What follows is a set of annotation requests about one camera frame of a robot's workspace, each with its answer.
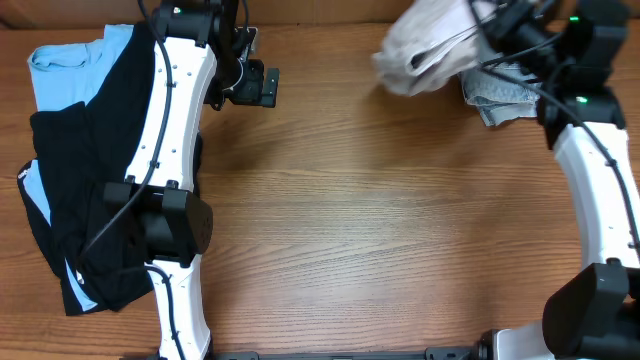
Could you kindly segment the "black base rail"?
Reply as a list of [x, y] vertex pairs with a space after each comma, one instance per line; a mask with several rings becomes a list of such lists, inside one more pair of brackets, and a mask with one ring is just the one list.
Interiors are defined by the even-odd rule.
[[469, 346], [427, 347], [422, 351], [390, 352], [333, 352], [298, 354], [259, 354], [257, 352], [214, 353], [212, 347], [207, 350], [205, 360], [488, 360], [493, 358], [493, 337], [497, 333], [492, 329], [482, 334], [480, 339]]

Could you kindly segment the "light blue shirt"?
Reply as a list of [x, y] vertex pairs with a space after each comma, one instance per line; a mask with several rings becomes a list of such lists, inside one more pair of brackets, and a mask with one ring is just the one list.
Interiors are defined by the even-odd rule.
[[[27, 59], [39, 111], [58, 111], [77, 102], [89, 102], [128, 44], [132, 25], [107, 25], [104, 36], [90, 43], [46, 45]], [[102, 311], [105, 306], [88, 295], [63, 252], [53, 242], [51, 209], [43, 186], [39, 162], [26, 163], [17, 185], [33, 236], [52, 272], [60, 280], [68, 316]]]

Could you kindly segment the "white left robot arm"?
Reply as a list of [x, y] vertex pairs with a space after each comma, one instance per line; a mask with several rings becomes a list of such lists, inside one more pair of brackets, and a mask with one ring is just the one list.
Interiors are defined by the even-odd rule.
[[273, 108], [280, 72], [252, 59], [258, 30], [236, 21], [245, 1], [164, 1], [145, 16], [155, 40], [155, 70], [144, 127], [120, 183], [104, 201], [140, 259], [121, 269], [150, 281], [161, 327], [157, 359], [210, 359], [201, 262], [213, 232], [211, 207], [196, 192], [204, 106], [226, 102]]

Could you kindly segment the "beige khaki shorts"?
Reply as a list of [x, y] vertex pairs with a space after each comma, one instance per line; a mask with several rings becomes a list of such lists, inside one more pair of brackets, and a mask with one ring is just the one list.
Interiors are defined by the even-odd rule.
[[489, 20], [496, 9], [492, 1], [414, 1], [372, 55], [378, 81], [393, 94], [415, 96], [436, 91], [451, 77], [495, 58], [472, 13]]

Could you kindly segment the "black garment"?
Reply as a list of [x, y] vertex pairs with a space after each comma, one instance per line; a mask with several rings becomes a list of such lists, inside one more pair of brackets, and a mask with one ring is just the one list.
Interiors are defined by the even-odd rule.
[[37, 109], [30, 118], [54, 245], [83, 279], [86, 293], [112, 311], [152, 289], [141, 254], [118, 226], [85, 246], [111, 218], [104, 187], [124, 180], [149, 104], [155, 40], [147, 25], [132, 26], [128, 44], [89, 102]]

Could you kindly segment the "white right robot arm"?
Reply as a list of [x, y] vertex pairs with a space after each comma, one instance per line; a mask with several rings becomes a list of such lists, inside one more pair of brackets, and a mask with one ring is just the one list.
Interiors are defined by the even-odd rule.
[[537, 119], [565, 174], [581, 241], [581, 270], [529, 325], [485, 333], [471, 359], [635, 359], [639, 355], [639, 191], [621, 105], [608, 86], [630, 11], [620, 1], [580, 1], [565, 28], [548, 31], [530, 1], [502, 1], [475, 25], [499, 76], [519, 63]]

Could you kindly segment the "folded light blue denim shorts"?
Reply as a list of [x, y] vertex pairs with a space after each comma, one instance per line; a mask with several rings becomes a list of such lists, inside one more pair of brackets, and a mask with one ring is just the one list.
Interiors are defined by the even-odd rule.
[[499, 126], [519, 118], [535, 118], [539, 95], [516, 84], [470, 69], [459, 75], [465, 102], [476, 108], [484, 124]]

